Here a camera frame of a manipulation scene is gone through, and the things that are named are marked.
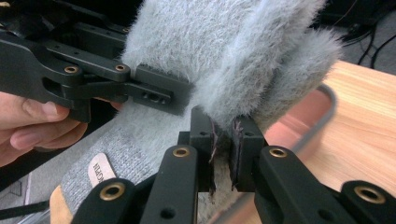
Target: human hand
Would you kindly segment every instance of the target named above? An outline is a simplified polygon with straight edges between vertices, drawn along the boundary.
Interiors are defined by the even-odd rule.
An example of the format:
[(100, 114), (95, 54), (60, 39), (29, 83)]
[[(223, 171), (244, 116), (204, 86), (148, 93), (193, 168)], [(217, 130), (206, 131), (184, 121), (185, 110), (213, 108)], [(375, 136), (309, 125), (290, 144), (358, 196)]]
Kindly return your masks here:
[(69, 109), (52, 102), (0, 92), (0, 167), (34, 147), (62, 148), (76, 143), (87, 124), (68, 119)]

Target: white tag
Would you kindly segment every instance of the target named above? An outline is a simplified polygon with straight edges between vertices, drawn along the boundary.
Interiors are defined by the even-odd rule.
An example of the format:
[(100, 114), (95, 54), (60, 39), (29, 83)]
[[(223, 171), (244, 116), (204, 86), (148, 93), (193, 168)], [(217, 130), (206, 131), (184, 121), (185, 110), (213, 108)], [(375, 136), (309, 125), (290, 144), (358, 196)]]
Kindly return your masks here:
[(116, 177), (105, 153), (99, 153), (93, 157), (88, 166), (88, 176), (93, 188), (107, 179)]

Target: wooden table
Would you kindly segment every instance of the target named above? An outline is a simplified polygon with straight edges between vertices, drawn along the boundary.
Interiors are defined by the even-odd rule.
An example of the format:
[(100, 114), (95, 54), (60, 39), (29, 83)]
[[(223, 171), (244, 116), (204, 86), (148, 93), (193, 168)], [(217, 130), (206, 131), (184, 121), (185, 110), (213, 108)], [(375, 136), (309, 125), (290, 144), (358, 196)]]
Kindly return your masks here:
[[(396, 76), (339, 62), (324, 83), (338, 106), (319, 149), (304, 164), (333, 189), (359, 179), (396, 197)], [(261, 223), (252, 201), (233, 222)]]

